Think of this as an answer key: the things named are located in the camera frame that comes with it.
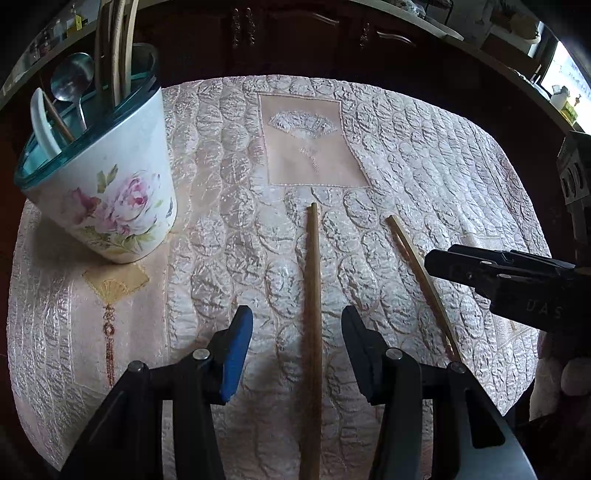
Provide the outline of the white gloved hand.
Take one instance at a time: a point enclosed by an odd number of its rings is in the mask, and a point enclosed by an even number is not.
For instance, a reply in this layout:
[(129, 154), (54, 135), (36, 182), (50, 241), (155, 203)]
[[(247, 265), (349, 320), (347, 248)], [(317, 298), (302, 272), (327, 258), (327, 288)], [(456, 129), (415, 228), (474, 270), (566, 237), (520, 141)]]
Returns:
[(559, 414), (590, 429), (590, 336), (540, 331), (531, 421)]

